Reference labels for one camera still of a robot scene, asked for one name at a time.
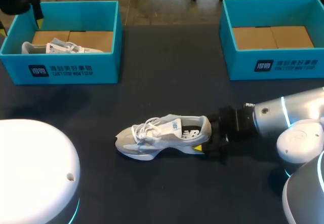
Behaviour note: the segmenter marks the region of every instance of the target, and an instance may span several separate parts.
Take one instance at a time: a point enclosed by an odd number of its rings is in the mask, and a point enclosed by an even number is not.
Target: white round device
[[[60,130],[33,120],[0,121],[1,224],[58,223],[58,216],[71,223],[79,176],[77,152]],[[67,206],[72,213],[62,214]]]
[[[323,150],[322,125],[314,120],[301,120],[283,132],[277,140],[277,150],[286,173],[291,175]]]

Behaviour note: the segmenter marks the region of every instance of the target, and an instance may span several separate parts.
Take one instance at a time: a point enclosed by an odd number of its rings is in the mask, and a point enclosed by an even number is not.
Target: shoelace
[[[65,47],[67,49],[69,49],[69,53],[71,53],[74,48],[76,48],[77,51],[80,52],[80,53],[84,53],[85,52],[85,49],[83,47],[78,46],[78,45],[76,45],[74,43],[71,43],[71,42],[67,42],[66,45],[65,45]]]
[[[151,118],[146,120],[144,124],[133,125],[132,126],[132,135],[136,143],[140,143],[143,139],[158,139],[155,136],[147,136],[149,130],[155,130],[160,132],[160,128],[156,125],[160,122],[160,118]]]

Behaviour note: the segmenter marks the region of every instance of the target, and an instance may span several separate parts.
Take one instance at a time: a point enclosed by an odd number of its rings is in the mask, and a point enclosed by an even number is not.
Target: blue box
[[[43,2],[41,6],[44,22],[40,30],[113,31],[111,52],[21,54],[22,44],[31,42],[38,30],[30,9],[15,17],[0,50],[14,84],[117,83],[123,33],[118,2]],[[61,70],[69,66],[76,70]]]
[[[235,27],[305,26],[314,48],[238,50]],[[231,80],[324,78],[320,0],[224,0],[219,26]]]

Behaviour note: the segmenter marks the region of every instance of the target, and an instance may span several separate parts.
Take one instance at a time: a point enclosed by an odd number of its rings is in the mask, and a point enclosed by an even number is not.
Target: yellow tag
[[[36,20],[39,29],[41,29],[41,27],[43,25],[43,21],[44,21],[44,18],[43,19]]]
[[[0,34],[3,35],[4,37],[7,37],[7,33],[5,29],[0,29]]]
[[[197,145],[197,146],[193,146],[192,148],[193,148],[194,150],[196,150],[196,151],[200,151],[200,152],[203,151],[203,148],[202,148],[201,144],[200,144],[200,145]]]

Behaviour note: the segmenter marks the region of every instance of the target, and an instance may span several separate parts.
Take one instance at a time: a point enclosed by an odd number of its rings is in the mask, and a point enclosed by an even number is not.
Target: white sneaker
[[[205,116],[167,115],[123,130],[116,136],[115,145],[128,157],[149,161],[169,147],[186,154],[203,154],[194,147],[207,142],[211,134],[212,127]]]
[[[83,48],[74,43],[63,42],[54,38],[46,45],[33,45],[29,42],[24,42],[21,47],[22,54],[44,54],[44,53],[103,53],[101,50]]]

